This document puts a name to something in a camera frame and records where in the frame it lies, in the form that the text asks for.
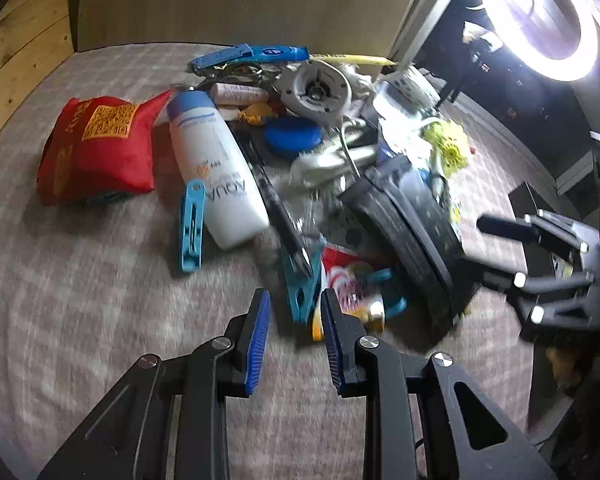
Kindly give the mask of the black wallet case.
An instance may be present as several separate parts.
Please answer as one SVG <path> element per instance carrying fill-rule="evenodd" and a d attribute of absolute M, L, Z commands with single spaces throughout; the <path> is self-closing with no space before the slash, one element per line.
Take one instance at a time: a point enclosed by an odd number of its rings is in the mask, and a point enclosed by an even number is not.
<path fill-rule="evenodd" d="M 452 330 L 478 286 L 448 216 L 407 157 L 367 169 L 339 196 L 379 246 L 399 263 L 407 301 L 419 308 L 429 337 Z"/>

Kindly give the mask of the white power strip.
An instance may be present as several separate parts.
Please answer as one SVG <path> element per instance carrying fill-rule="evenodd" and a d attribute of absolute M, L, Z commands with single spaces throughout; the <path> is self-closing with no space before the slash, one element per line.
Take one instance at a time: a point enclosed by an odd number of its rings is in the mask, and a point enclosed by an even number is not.
<path fill-rule="evenodd" d="M 382 82 L 387 96 L 410 114 L 433 110 L 440 101 L 437 90 L 413 64 L 386 75 Z"/>

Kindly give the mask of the blue round lid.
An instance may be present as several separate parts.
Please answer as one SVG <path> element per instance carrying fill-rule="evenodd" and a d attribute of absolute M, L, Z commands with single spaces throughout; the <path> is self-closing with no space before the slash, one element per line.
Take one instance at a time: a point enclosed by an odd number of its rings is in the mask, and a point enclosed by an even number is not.
<path fill-rule="evenodd" d="M 323 130 L 315 122 L 301 117 L 279 117 L 264 126 L 268 150 L 283 159 L 294 160 L 322 142 Z"/>

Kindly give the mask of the yellow shuttlecock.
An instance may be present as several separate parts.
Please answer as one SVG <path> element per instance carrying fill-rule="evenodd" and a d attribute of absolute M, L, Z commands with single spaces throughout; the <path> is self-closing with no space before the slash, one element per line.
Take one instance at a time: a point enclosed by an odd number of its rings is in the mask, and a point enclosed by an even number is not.
<path fill-rule="evenodd" d="M 458 170 L 468 166 L 472 155 L 471 146 L 463 127 L 457 122 L 433 122 L 422 130 L 422 137 L 441 157 L 445 177 L 452 177 Z"/>

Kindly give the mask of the white round motor part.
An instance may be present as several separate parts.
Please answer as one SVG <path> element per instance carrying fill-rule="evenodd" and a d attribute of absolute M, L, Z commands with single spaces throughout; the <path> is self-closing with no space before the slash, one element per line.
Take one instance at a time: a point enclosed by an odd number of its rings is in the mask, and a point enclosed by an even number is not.
<path fill-rule="evenodd" d="M 274 88 L 287 110 L 321 126 L 338 122 L 351 104 L 352 90 L 346 76 L 319 60 L 287 67 Z"/>

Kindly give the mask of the beige wardrobe panel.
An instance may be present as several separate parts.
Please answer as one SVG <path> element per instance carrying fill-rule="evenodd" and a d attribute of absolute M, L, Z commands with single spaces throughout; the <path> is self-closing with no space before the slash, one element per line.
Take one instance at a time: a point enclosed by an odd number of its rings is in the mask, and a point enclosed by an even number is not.
<path fill-rule="evenodd" d="M 386 56 L 414 0 L 70 0 L 80 51 L 119 44 L 284 44 Z"/>

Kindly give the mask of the black light tripod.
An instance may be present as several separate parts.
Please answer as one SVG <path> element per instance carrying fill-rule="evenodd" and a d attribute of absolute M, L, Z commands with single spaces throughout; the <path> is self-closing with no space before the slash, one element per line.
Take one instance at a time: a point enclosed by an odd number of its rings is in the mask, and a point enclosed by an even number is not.
<path fill-rule="evenodd" d="M 464 84 L 480 70 L 484 59 L 504 46 L 503 40 L 495 32 L 468 21 L 464 21 L 462 43 L 467 46 L 469 58 L 456 75 L 445 81 L 438 102 L 434 104 L 436 112 L 445 101 L 454 103 Z"/>

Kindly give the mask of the small white pink tube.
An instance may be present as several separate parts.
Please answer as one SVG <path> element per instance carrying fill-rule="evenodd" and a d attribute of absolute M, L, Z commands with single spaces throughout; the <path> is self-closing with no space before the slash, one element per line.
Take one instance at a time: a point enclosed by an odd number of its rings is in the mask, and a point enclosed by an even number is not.
<path fill-rule="evenodd" d="M 222 106 L 249 106 L 268 102 L 270 98 L 265 90 L 242 84 L 214 84 L 209 94 L 216 105 Z"/>

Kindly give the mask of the teal plastic clothespin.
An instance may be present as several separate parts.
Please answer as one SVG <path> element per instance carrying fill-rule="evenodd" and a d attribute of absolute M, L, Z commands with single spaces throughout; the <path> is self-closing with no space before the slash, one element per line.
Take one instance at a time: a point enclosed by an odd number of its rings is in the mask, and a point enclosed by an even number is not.
<path fill-rule="evenodd" d="M 204 204 L 206 203 L 206 185 L 203 180 L 186 182 L 180 203 L 180 269 L 184 273 L 193 273 L 201 266 L 202 232 L 204 232 Z"/>

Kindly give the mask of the blue wet wipes pack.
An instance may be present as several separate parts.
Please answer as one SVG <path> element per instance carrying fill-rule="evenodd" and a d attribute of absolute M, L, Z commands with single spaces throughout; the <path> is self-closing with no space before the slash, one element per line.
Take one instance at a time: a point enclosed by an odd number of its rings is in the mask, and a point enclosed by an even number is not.
<path fill-rule="evenodd" d="M 214 68 L 236 63 L 291 63 L 304 62 L 309 58 L 310 52 L 307 47 L 236 44 L 193 58 L 188 63 L 188 68 L 196 75 L 203 75 Z"/>

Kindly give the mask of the snack packet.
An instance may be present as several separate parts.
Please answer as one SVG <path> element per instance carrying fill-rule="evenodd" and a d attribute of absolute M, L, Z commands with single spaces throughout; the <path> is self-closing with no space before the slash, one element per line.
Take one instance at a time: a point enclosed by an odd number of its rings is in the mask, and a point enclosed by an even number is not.
<path fill-rule="evenodd" d="M 387 320 L 407 308 L 404 286 L 385 261 L 335 245 L 324 246 L 320 261 L 318 293 L 332 289 L 340 310 L 365 327 L 382 332 Z"/>

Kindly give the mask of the red fabric pouch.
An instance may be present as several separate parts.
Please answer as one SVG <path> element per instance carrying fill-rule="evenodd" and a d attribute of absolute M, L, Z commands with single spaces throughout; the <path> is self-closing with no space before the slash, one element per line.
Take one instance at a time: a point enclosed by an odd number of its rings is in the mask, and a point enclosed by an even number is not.
<path fill-rule="evenodd" d="M 115 96 L 70 99 L 47 138 L 36 175 L 44 206 L 155 188 L 151 130 L 172 92 L 137 104 Z"/>

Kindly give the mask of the white sunscreen bottle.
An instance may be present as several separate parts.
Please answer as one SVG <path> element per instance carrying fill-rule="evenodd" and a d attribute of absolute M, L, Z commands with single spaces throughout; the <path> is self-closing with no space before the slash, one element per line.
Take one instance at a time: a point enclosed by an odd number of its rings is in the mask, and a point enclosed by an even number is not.
<path fill-rule="evenodd" d="M 257 183 L 210 96 L 182 91 L 166 111 L 183 179 L 206 187 L 204 225 L 215 244 L 229 250 L 266 231 L 270 222 Z"/>

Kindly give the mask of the wooden headboard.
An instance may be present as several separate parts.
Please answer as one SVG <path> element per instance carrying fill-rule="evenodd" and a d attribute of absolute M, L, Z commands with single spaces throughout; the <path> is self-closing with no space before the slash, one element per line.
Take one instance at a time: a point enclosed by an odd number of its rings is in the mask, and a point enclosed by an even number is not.
<path fill-rule="evenodd" d="M 7 0 L 0 10 L 0 131 L 74 52 L 68 0 Z"/>

